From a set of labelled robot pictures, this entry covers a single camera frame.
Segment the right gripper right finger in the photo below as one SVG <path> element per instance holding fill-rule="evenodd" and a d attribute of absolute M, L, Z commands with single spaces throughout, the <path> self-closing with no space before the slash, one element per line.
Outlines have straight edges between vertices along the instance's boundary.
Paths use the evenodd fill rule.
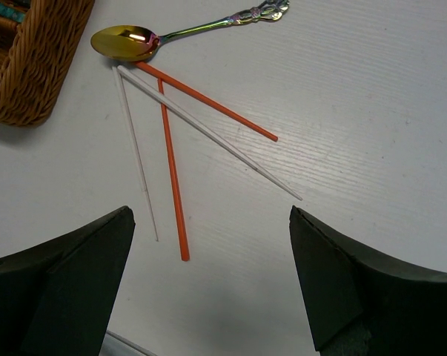
<path fill-rule="evenodd" d="M 447 355 L 447 273 L 399 260 L 293 207 L 290 236 L 321 355 Z"/>

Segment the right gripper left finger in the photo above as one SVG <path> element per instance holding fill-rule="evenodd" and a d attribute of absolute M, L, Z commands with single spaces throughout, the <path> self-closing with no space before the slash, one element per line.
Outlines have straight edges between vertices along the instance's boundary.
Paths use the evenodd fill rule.
<path fill-rule="evenodd" d="M 98 355 L 134 230 L 123 206 L 0 257 L 0 355 Z"/>

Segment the rainbow spoon ornate handle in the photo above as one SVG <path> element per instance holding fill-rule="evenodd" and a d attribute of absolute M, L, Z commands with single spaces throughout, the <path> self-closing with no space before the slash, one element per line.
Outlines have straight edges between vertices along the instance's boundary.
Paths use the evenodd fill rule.
<path fill-rule="evenodd" d="M 276 22 L 282 18 L 289 7 L 288 0 L 264 1 L 256 7 L 239 11 L 223 19 L 162 36 L 140 26 L 117 25 L 93 34 L 90 44 L 96 52 L 110 59 L 122 62 L 139 62 L 154 56 L 162 45 L 187 36 L 260 21 Z"/>

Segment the knife with green marbled handle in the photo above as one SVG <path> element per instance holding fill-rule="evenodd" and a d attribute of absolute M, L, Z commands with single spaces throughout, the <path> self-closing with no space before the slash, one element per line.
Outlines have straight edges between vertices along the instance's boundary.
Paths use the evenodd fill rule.
<path fill-rule="evenodd" d="M 22 23 L 30 3 L 28 0 L 0 0 L 0 17 Z"/>

